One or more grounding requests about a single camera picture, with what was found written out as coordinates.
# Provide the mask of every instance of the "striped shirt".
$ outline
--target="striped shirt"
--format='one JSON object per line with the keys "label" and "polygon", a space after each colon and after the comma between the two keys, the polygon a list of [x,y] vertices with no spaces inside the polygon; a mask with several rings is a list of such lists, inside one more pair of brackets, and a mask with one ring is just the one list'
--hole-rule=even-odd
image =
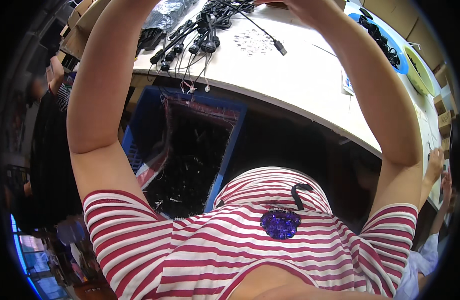
{"label": "striped shirt", "polygon": [[[65,84],[60,84],[60,87],[57,91],[57,105],[59,111],[66,111],[68,108],[68,100],[70,99],[70,92],[72,91],[71,86]],[[50,86],[47,88],[47,93],[52,93],[55,96],[55,93],[50,89]]]}
{"label": "striped shirt", "polygon": [[[297,183],[313,188],[297,190],[299,211],[291,195]],[[300,216],[294,237],[276,240],[260,226],[275,207]],[[146,202],[118,190],[90,193],[84,211],[103,274],[119,299],[132,300],[227,299],[263,264],[322,289],[393,297],[418,214],[411,204],[385,206],[357,236],[332,215],[313,179],[279,167],[239,175],[223,187],[214,210],[184,220],[161,220]]]}

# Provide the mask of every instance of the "black hair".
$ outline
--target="black hair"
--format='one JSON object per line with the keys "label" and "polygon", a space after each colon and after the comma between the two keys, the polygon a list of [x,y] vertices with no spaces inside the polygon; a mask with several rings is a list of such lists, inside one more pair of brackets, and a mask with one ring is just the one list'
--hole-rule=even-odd
{"label": "black hair", "polygon": [[32,92],[34,82],[38,79],[36,75],[32,75],[29,82],[27,83],[27,87],[25,88],[25,101],[29,105],[29,108],[32,107],[33,103],[37,101],[35,95]]}

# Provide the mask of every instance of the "blue plastic crate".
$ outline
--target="blue plastic crate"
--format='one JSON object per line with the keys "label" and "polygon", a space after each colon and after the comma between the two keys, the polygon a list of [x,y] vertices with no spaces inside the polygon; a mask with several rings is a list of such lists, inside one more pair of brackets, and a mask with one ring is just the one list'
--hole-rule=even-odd
{"label": "blue plastic crate", "polygon": [[[169,94],[169,96],[175,98],[179,97],[181,99],[186,99],[189,101],[192,99],[192,95],[182,93],[180,90],[177,89],[166,88],[165,91],[167,92],[167,94]],[[207,204],[205,205],[204,212],[207,213],[212,209],[215,198],[220,191],[221,183],[225,175],[225,171],[227,170],[227,166],[230,161],[230,157],[233,152],[235,142],[237,141],[238,134],[243,123],[243,119],[245,118],[247,107],[242,103],[236,103],[224,99],[216,99],[214,97],[209,96],[206,93],[196,92],[194,94],[194,100],[197,103],[209,105],[212,107],[225,108],[230,109],[232,111],[240,112],[237,123],[235,124],[233,131],[230,135],[227,148],[225,149],[225,154],[222,158],[220,171],[218,172],[218,175],[212,185],[209,198],[207,199]],[[125,134],[122,141],[122,148],[128,157],[128,161],[134,173],[137,173],[138,169],[142,166],[143,157],[145,156],[139,153],[139,149],[137,148],[138,143],[135,142],[134,137],[137,139],[140,138],[144,143],[148,144],[152,144],[158,141],[161,138],[159,136],[159,133],[161,133],[159,127],[165,126],[165,123],[164,120],[158,117],[161,114],[155,112],[158,112],[162,109],[163,105],[161,104],[161,91],[159,87],[153,85],[146,86],[143,89],[140,98],[138,99],[137,106],[132,115],[129,125],[125,129]]]}

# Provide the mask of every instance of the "purple sequin patch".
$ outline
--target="purple sequin patch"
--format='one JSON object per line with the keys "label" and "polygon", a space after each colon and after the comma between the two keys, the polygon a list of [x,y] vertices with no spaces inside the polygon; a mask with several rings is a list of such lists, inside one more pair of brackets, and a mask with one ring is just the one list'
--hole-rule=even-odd
{"label": "purple sequin patch", "polygon": [[273,210],[264,213],[260,218],[260,226],[276,240],[292,238],[301,224],[300,216],[285,210]]}

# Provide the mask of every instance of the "black strap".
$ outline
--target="black strap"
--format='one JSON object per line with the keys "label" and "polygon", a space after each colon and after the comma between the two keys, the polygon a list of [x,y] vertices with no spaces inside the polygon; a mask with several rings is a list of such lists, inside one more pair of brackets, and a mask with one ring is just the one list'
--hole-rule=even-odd
{"label": "black strap", "polygon": [[300,196],[297,194],[297,187],[307,191],[312,191],[313,188],[309,184],[297,183],[291,189],[291,195],[293,197],[293,200],[295,200],[295,204],[297,205],[298,210],[303,210],[303,203],[301,202]]}

